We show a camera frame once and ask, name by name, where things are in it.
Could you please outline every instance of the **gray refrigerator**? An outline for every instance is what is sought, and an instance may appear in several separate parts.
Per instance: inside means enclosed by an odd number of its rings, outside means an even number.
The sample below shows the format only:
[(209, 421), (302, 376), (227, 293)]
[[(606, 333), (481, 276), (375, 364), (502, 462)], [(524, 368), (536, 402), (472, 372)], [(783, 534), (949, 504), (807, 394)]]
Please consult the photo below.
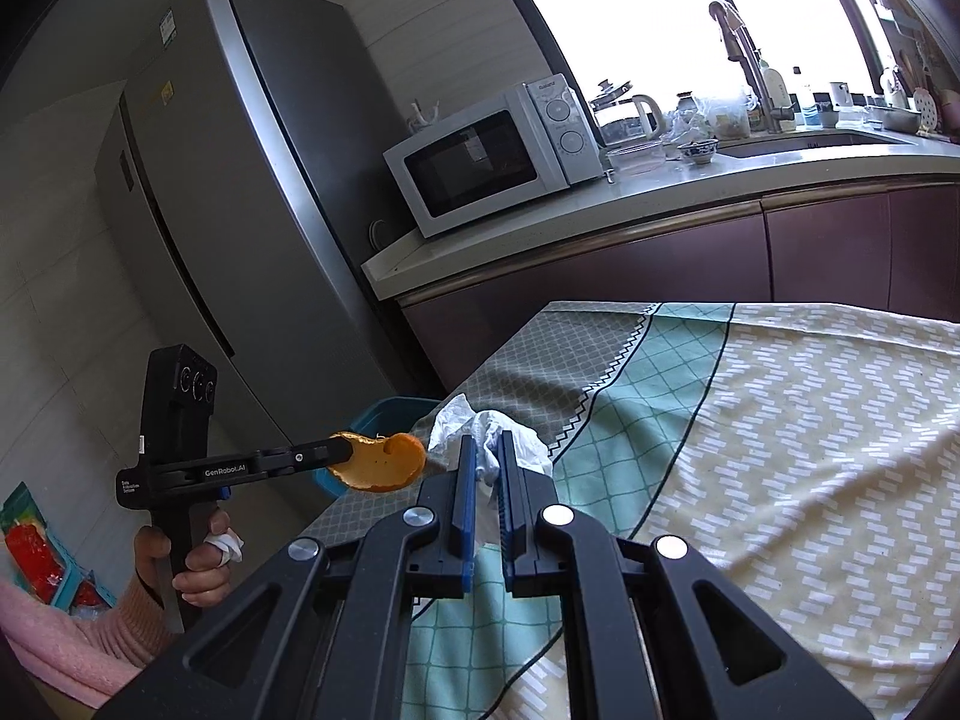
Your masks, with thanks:
[(133, 55), (96, 165), (104, 213), (162, 340), (218, 368), (240, 448), (439, 395), (360, 271), (414, 226), (383, 160), (404, 137), (332, 2), (170, 0)]

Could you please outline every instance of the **faucet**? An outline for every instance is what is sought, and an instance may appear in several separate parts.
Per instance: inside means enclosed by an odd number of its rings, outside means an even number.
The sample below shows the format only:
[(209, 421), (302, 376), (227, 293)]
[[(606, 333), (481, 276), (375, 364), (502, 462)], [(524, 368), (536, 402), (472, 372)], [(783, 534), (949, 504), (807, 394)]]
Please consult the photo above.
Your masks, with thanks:
[(760, 111), (763, 114), (763, 125), (768, 132), (783, 132), (781, 122), (793, 119), (793, 108), (780, 108), (774, 105), (770, 90), (767, 89), (766, 81), (763, 80), (763, 74), (760, 71), (760, 60), (758, 60), (760, 55), (757, 53), (757, 46), (754, 45), (754, 39), (750, 36), (746, 23), (736, 8), (726, 0), (710, 0), (707, 10), (710, 18), (720, 25), (720, 34), (723, 36), (728, 60), (740, 63), (743, 74), (747, 77), (747, 83), (757, 95)]

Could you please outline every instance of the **purple cabinet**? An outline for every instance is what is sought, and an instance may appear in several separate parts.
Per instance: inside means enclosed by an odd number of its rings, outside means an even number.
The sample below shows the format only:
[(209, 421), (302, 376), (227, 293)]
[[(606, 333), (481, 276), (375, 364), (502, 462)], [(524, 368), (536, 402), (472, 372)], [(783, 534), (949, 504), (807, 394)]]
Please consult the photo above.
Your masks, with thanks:
[(766, 301), (762, 215), (720, 221), (517, 271), (403, 310), (452, 389), (552, 300)]
[(784, 208), (766, 218), (776, 302), (887, 310), (891, 227), (886, 194)]
[(895, 314), (960, 320), (958, 202), (957, 187), (890, 194), (890, 310)]

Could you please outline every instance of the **teal trash bin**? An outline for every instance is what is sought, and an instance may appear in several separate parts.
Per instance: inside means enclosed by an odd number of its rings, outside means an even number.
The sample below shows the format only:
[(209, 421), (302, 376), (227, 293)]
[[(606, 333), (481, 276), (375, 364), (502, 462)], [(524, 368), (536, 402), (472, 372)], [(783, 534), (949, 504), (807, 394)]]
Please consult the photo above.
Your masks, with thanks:
[[(439, 400), (424, 397), (388, 397), (365, 410), (347, 429), (370, 437), (409, 433), (416, 420), (428, 415), (438, 405)], [(347, 491), (347, 485), (327, 469), (314, 471), (313, 481), (334, 498), (339, 498)]]

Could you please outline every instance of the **gray tablecloth section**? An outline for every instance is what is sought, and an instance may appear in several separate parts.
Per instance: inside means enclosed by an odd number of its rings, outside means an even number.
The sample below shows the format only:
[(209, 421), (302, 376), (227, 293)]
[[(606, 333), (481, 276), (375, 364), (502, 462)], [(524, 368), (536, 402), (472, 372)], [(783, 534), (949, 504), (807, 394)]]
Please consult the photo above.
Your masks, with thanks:
[[(573, 416), (584, 388), (599, 379), (637, 327), (648, 303), (550, 303), (450, 396), (467, 396), (474, 410), (498, 410), (536, 431), (550, 445)], [(416, 423), (424, 445), (436, 413)], [(443, 470), (432, 459), (427, 473)], [(419, 482), (396, 493), (349, 490), (305, 530), (327, 546), (360, 538), (382, 517), (416, 501)]]

